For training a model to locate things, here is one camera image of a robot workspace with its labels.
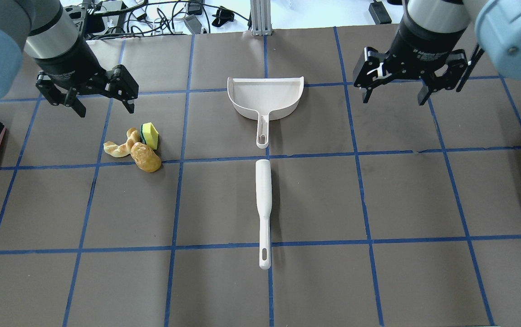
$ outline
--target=black cable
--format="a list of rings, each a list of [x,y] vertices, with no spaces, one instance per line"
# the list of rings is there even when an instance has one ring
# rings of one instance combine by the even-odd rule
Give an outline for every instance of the black cable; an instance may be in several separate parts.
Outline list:
[[[114,27],[109,27],[109,29],[107,29],[105,31],[105,33],[103,33],[103,34],[104,35],[109,34],[110,31],[113,32],[115,29],[121,29],[121,31],[123,31],[125,33],[125,30],[123,29],[123,27],[121,27],[121,26],[114,26]]]
[[[139,34],[140,34],[140,33],[141,33],[141,34],[144,34],[143,31],[142,31],[142,29],[139,28],[139,27],[137,27],[136,25],[132,25],[132,31],[131,31],[130,33],[133,33],[133,28],[134,28],[134,27],[135,27],[136,29],[139,30]]]
[[[125,9],[121,9],[121,10],[114,10],[114,11],[111,11],[111,12],[93,13],[93,16],[105,17],[105,16],[121,15],[122,13],[132,12],[132,11],[135,11],[136,9],[140,9],[142,7],[145,7],[148,4],[149,4],[148,0],[143,0],[142,3],[140,3],[140,4],[136,5],[136,6],[131,6],[130,8],[125,8]]]
[[[162,22],[166,25],[167,30],[170,31],[170,33],[172,33],[172,35],[173,35],[174,31],[172,29],[170,29],[170,23],[166,17],[166,14],[163,13],[162,9],[160,9],[159,7],[157,7],[156,9],[157,9],[157,15],[162,19]]]
[[[179,3],[180,3],[180,0],[175,1],[174,6],[172,7],[172,30],[174,30],[174,31],[176,30],[176,28],[174,27],[174,16],[176,16],[176,14],[174,12],[176,11],[176,5]]]
[[[211,27],[210,27],[210,19],[208,18],[208,13],[206,12],[206,8],[202,7],[202,10],[204,11],[204,15],[206,16],[206,21],[208,22],[208,33],[212,33]]]
[[[154,37],[154,36],[161,36],[161,35],[115,35],[115,36],[105,36],[105,37],[101,37],[99,39],[96,39],[96,40],[113,40],[113,39],[119,39],[119,38],[122,38],[122,37],[138,37],[138,38],[144,38],[144,37]]]
[[[122,37],[122,36],[133,36],[133,35],[144,35],[145,33],[150,33],[150,32],[153,32],[153,31],[157,31],[158,29],[160,29],[160,27],[156,27],[154,29],[151,29],[149,31],[142,31],[140,33],[111,33],[111,34],[108,34],[108,35],[97,35],[95,37],[92,37],[91,40],[99,40],[99,39],[104,39],[106,37]]]
[[[125,9],[122,9],[122,10],[115,10],[115,11],[111,11],[111,12],[95,13],[93,15],[94,16],[99,16],[99,17],[114,16],[114,15],[120,15],[122,13],[128,13],[128,12],[131,12],[131,11],[134,11],[136,9],[143,8],[143,7],[146,7],[146,6],[165,5],[165,4],[174,4],[174,6],[175,6],[176,4],[179,4],[179,3],[182,3],[182,4],[199,4],[199,5],[202,5],[202,6],[206,6],[206,7],[210,7],[210,8],[216,8],[216,9],[220,8],[219,6],[212,6],[212,5],[208,5],[208,4],[201,4],[200,2],[189,1],[189,0],[162,1],[162,2],[152,2],[152,3],[148,3],[148,0],[144,0],[144,2],[142,2],[141,4],[138,4],[137,6],[133,6],[133,7],[130,7],[130,8],[125,8]],[[233,10],[231,10],[231,11],[234,14],[236,14],[237,16],[241,17],[242,19],[248,21],[248,18],[242,16],[240,13],[237,13],[237,12],[235,12]]]
[[[126,32],[125,33],[129,33],[129,28],[130,28],[130,25],[129,25],[129,22],[130,21],[137,21],[138,23],[143,23],[143,24],[146,24],[148,25],[151,29],[153,29],[153,21],[148,21],[148,20],[137,20],[137,19],[128,19],[126,20],[126,23],[127,23],[127,27],[126,27]]]

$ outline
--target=dustpan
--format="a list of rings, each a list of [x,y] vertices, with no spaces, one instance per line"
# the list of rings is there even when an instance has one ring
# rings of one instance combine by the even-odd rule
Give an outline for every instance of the dustpan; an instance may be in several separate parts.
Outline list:
[[[242,116],[258,120],[256,146],[269,145],[269,121],[291,114],[303,94],[304,77],[286,79],[228,78],[228,96]]]

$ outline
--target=white floor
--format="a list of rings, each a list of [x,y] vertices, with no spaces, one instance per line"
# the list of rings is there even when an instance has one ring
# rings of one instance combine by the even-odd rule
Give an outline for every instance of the white floor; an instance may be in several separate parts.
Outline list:
[[[135,0],[124,0],[128,6],[135,4]],[[150,0],[150,3],[161,2]],[[308,29],[312,27],[331,27],[348,25],[373,25],[374,21],[368,11],[371,0],[273,0],[271,1],[271,22],[274,29]],[[382,0],[385,4],[393,23],[399,23],[402,18],[402,6],[394,6]],[[61,0],[63,6],[77,5],[81,0]],[[235,12],[248,17],[250,13],[250,1],[248,0],[205,0],[205,4],[213,6],[224,6]],[[157,19],[157,7],[165,15],[171,16],[173,4],[151,5],[147,7],[150,20]],[[182,6],[176,6],[176,12]],[[215,8],[207,8],[206,12],[212,21],[216,12]],[[198,16],[203,26],[207,26],[204,15]],[[190,32],[184,27],[182,21],[176,21],[176,31]],[[148,30],[147,25],[139,25],[142,30]],[[236,16],[235,21],[226,23],[223,27],[211,28],[211,33],[227,33],[236,31],[246,31],[248,29],[246,21]]]

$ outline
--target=blue tape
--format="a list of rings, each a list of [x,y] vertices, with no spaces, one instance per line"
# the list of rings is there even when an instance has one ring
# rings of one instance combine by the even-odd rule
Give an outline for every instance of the blue tape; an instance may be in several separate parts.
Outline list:
[[[348,157],[355,155],[352,152],[345,153],[314,153],[314,154],[274,154],[271,155],[271,159],[284,159],[284,158],[320,158],[320,157]]]
[[[447,152],[469,152],[469,151],[503,151],[503,150],[521,150],[521,146],[518,147],[490,147],[490,148],[453,148],[446,149]]]
[[[454,173],[452,172],[452,167],[450,164],[450,160],[448,158],[447,149],[444,145],[444,140],[442,138],[442,132],[440,131],[440,125],[438,123],[436,113],[434,112],[432,99],[428,99],[428,106],[430,108],[430,113],[432,114],[434,124],[436,125],[436,132],[438,134],[438,139],[440,140],[440,146],[442,148],[442,153],[444,155],[444,161],[446,162],[448,176],[449,176],[450,182],[452,184],[452,190],[454,192],[456,205],[458,206],[458,213],[460,213],[460,221],[462,222],[462,228],[464,228],[464,235],[466,236],[466,241],[468,243],[468,250],[470,251],[472,265],[474,266],[474,272],[476,273],[478,288],[480,289],[480,293],[482,296],[482,302],[484,303],[484,307],[485,307],[485,311],[487,313],[487,318],[488,318],[489,323],[491,325],[494,325],[495,323],[494,323],[494,319],[492,317],[491,307],[489,306],[487,293],[485,291],[484,284],[482,283],[482,276],[480,273],[480,268],[478,267],[478,261],[476,258],[476,254],[474,253],[474,246],[472,245],[472,239],[470,238],[470,232],[468,231],[468,225],[466,224],[466,217],[464,216],[464,210],[462,209],[462,203],[460,202],[460,195],[458,194],[458,188],[456,186],[456,181],[454,179]]]
[[[267,271],[267,279],[269,279],[269,327],[275,327],[275,301],[273,295],[273,267]]]
[[[505,235],[477,235],[470,236],[472,241],[489,240],[521,240],[521,234]],[[288,241],[272,242],[273,247],[298,247],[298,246],[336,246],[356,244],[400,244],[400,243],[440,243],[440,242],[465,242],[466,236],[449,236],[442,238],[373,238],[372,240],[324,240],[324,241]],[[207,250],[220,248],[251,248],[258,247],[258,243],[221,243],[221,244],[192,244],[176,246],[178,251]],[[0,250],[0,255],[12,254],[53,254],[53,253],[121,253],[143,251],[169,251],[171,246],[140,246],[140,247],[99,247],[99,248],[47,248],[28,250]]]
[[[182,162],[216,162],[216,161],[244,161],[244,160],[260,160],[265,157],[257,155],[250,157],[227,157],[227,158],[205,158],[205,159],[184,159]]]
[[[192,35],[192,42],[190,44],[190,61],[188,62],[188,81],[186,82],[186,90],[190,90],[192,83],[192,62],[194,61],[194,40],[196,38]],[[184,172],[184,155],[186,154],[186,134],[188,130],[188,108],[190,106],[190,92],[186,92],[186,103],[184,106],[184,126],[182,131],[182,151],[180,153],[180,169],[178,172],[178,187],[176,190],[176,208],[174,211],[174,227],[172,232],[172,248],[170,253],[170,265],[167,274],[167,292],[166,292],[166,307],[163,324],[168,327],[170,323],[170,307],[172,303],[172,282],[174,277],[174,263],[176,262],[176,240],[178,236],[178,221],[180,216],[180,199],[182,198],[182,177]]]
[[[387,155],[387,154],[410,154],[412,150],[395,150],[395,151],[363,151],[359,155]]]
[[[263,58],[265,60],[265,79],[268,79],[269,78],[269,53],[267,51],[266,35],[262,36],[262,44],[263,44]]]
[[[16,168],[20,165],[20,161],[22,161],[22,155],[25,153],[26,144],[27,144],[27,142],[29,140],[29,137],[30,137],[30,131],[33,128],[34,119],[36,118],[37,112],[39,111],[40,103],[41,103],[41,95],[39,94],[37,102],[34,105],[33,114],[30,117],[30,122],[29,122],[29,126],[28,126],[28,128],[26,130],[25,139],[22,142],[22,147],[20,148],[20,153],[18,155],[18,158],[16,159],[16,165],[14,167],[14,172],[12,173],[12,178],[10,180],[10,183],[8,184],[7,193],[5,195],[5,200],[3,201],[3,206],[2,206],[2,208],[0,210],[0,225],[2,224],[3,217],[5,216],[5,210],[6,210],[6,206],[7,206],[7,203],[8,203],[8,198],[9,198],[10,193],[12,191],[12,186],[14,185],[14,180],[16,179],[16,173],[18,172],[18,170]]]
[[[341,65],[341,75],[343,76],[344,91],[345,91],[345,105],[347,106],[347,116],[349,118],[349,129],[351,132],[351,141],[354,145],[354,155],[355,155],[355,166],[358,173],[358,182],[359,182],[359,194],[362,201],[362,211],[364,212],[364,224],[366,229],[366,234],[368,236],[369,243],[369,255],[370,255],[370,265],[371,265],[371,276],[373,280],[373,288],[375,292],[375,305],[377,307],[377,315],[379,320],[379,325],[383,326],[383,311],[381,307],[381,298],[379,297],[379,285],[377,281],[377,269],[375,267],[375,256],[373,253],[373,243],[371,242],[371,231],[369,226],[369,218],[368,218],[368,209],[366,207],[365,202],[365,194],[364,194],[364,180],[362,176],[362,169],[359,162],[359,151],[358,145],[355,138],[355,130],[354,130],[354,119],[351,114],[351,104],[349,101],[349,92],[347,90],[347,78],[345,76],[345,65],[343,62],[343,54],[341,52],[341,44],[339,43],[339,35],[337,34],[337,27],[333,27],[333,33],[335,34],[335,43],[337,44],[337,53],[339,54],[339,64]]]
[[[125,40],[122,41],[121,50],[119,51],[119,64],[123,59],[123,52],[125,50]],[[95,194],[95,186],[97,184],[97,177],[99,176],[99,168],[101,164],[101,155],[103,155],[103,143],[105,142],[105,136],[107,135],[107,128],[109,126],[109,118],[111,117],[111,108],[113,107],[113,99],[109,99],[109,106],[107,107],[107,113],[105,114],[105,122],[103,123],[103,132],[101,133],[101,143],[99,143],[99,150],[97,151],[97,162],[95,162],[95,172],[93,173],[93,182],[91,184],[91,189],[89,190],[89,199],[87,203],[87,207],[85,209],[85,217],[83,227],[81,228],[81,237],[79,239],[79,252],[77,254],[77,258],[75,259],[75,265],[73,268],[73,277],[71,279],[71,284],[69,287],[69,295],[67,296],[67,304],[65,306],[65,315],[63,316],[63,327],[67,326],[69,321],[69,313],[71,308],[71,303],[73,300],[73,293],[75,284],[77,282],[77,276],[79,273],[79,265],[81,262],[82,248],[85,242],[85,235],[87,233],[87,225],[89,222],[89,214],[91,213],[91,206],[93,203],[93,195]]]
[[[320,86],[343,86],[345,83],[314,83],[314,84],[305,84],[304,87],[320,87]]]
[[[507,82],[505,82],[505,78],[501,75],[499,75],[499,79],[501,79],[501,83],[503,83],[503,88],[505,89],[505,93],[507,94],[507,97],[509,98],[511,107],[513,107],[515,116],[518,119],[519,124],[521,124],[521,114],[518,112],[518,109],[516,109],[516,105],[514,103],[513,96],[511,95],[511,92],[509,91],[509,87],[507,86]]]

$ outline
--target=yellow sponge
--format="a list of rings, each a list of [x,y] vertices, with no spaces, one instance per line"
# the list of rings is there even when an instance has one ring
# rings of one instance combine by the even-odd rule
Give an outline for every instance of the yellow sponge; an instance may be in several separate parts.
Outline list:
[[[151,122],[142,124],[142,130],[140,133],[142,134],[142,141],[144,141],[148,147],[154,150],[157,149],[157,137],[159,136],[159,133]]]

